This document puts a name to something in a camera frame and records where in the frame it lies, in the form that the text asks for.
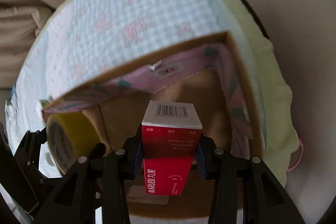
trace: barcode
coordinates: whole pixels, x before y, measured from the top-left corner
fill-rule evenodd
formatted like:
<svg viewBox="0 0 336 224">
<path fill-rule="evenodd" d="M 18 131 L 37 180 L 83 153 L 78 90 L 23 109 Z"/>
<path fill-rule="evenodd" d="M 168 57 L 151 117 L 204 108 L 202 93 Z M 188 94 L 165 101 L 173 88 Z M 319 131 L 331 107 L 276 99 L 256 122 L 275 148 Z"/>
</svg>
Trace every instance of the barcode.
<svg viewBox="0 0 336 224">
<path fill-rule="evenodd" d="M 158 105 L 155 115 L 165 117 L 187 118 L 188 112 L 185 106 Z"/>
</svg>

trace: pink patterned lining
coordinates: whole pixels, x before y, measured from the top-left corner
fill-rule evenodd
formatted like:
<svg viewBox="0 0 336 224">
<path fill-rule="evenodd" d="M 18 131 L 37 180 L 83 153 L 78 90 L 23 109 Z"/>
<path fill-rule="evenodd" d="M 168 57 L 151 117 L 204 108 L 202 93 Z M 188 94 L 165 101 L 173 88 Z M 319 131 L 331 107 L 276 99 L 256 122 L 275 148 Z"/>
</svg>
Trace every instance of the pink patterned lining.
<svg viewBox="0 0 336 224">
<path fill-rule="evenodd" d="M 204 44 L 169 56 L 157 64 L 142 66 L 122 77 L 92 85 L 86 90 L 67 96 L 55 107 L 44 110 L 43 117 L 47 120 L 52 113 L 80 111 L 136 91 L 154 94 L 173 82 L 204 69 L 217 72 L 226 98 L 232 128 L 231 153 L 249 159 L 249 139 L 252 138 L 252 131 L 246 101 L 231 55 L 223 43 Z"/>
</svg>

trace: cardboard box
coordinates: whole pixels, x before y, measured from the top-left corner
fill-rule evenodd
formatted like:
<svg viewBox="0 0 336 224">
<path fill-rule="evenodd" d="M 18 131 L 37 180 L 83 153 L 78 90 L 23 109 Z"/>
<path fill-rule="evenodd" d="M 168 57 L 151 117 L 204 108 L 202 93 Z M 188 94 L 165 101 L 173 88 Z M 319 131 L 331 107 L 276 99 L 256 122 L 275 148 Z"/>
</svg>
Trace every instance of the cardboard box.
<svg viewBox="0 0 336 224">
<path fill-rule="evenodd" d="M 193 104 L 149 102 L 142 121 L 148 194 L 181 195 L 201 130 Z"/>
<path fill-rule="evenodd" d="M 118 77 L 131 73 L 142 66 L 156 64 L 169 56 L 209 43 L 222 43 L 230 49 L 242 78 L 244 92 L 248 95 L 247 106 L 251 122 L 257 123 L 257 112 L 254 110 L 252 92 L 248 88 L 248 78 L 244 72 L 241 58 L 238 56 L 232 36 L 225 32 L 185 41 L 118 66 L 44 106 L 43 117 L 46 120 L 52 113 L 81 110 L 94 124 L 100 134 L 101 141 L 109 144 L 110 150 L 115 150 L 122 147 L 127 138 L 134 136 L 150 100 L 193 103 L 202 122 L 204 135 L 213 138 L 218 147 L 230 151 L 232 133 L 228 106 L 218 74 L 213 68 L 204 69 L 188 77 L 181 77 L 154 94 L 143 89 L 144 91 L 132 91 L 132 93 L 126 91 L 125 94 L 117 97 L 115 93 L 112 93 L 113 96 L 101 100 L 93 99 L 91 96 L 85 100 L 88 103 L 86 106 L 78 106 L 78 103 L 82 102 L 83 94 L 90 94 L 97 85 L 109 83 L 111 79 L 118 79 Z M 76 108 L 67 107 L 61 110 L 62 107 L 69 104 L 73 104 Z M 253 139 L 249 141 L 251 151 L 254 155 L 263 158 L 260 130 L 255 128 L 253 133 Z M 141 173 L 135 181 L 125 181 L 125 185 L 127 193 L 132 185 L 144 186 L 144 173 Z M 213 199 L 213 189 L 214 181 L 206 181 L 202 179 L 198 170 L 191 170 L 181 196 L 172 196 L 167 205 L 160 206 L 128 202 L 128 211 L 130 215 L 158 219 L 208 217 Z"/>
</svg>

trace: red box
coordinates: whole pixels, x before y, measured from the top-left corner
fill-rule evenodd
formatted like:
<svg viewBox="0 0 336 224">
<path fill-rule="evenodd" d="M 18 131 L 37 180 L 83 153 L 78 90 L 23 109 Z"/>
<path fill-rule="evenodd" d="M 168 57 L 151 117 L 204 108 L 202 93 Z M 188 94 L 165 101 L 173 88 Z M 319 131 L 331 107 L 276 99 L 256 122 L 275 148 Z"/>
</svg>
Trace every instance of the red box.
<svg viewBox="0 0 336 224">
<path fill-rule="evenodd" d="M 193 104 L 150 101 L 142 121 L 148 194 L 181 195 L 201 130 Z"/>
</svg>

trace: light green cloth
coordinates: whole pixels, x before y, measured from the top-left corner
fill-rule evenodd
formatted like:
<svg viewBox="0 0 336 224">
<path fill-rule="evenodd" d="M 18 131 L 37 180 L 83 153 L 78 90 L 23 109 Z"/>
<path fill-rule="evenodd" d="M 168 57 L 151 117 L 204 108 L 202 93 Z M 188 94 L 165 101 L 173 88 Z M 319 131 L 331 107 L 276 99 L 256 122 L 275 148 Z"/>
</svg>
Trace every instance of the light green cloth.
<svg viewBox="0 0 336 224">
<path fill-rule="evenodd" d="M 299 146 L 290 114 L 292 91 L 281 75 L 272 43 L 263 36 L 245 6 L 240 0 L 222 1 L 228 9 L 223 12 L 230 19 L 229 31 L 251 80 L 261 127 L 266 130 L 267 149 L 263 160 L 285 186 L 291 154 Z"/>
</svg>

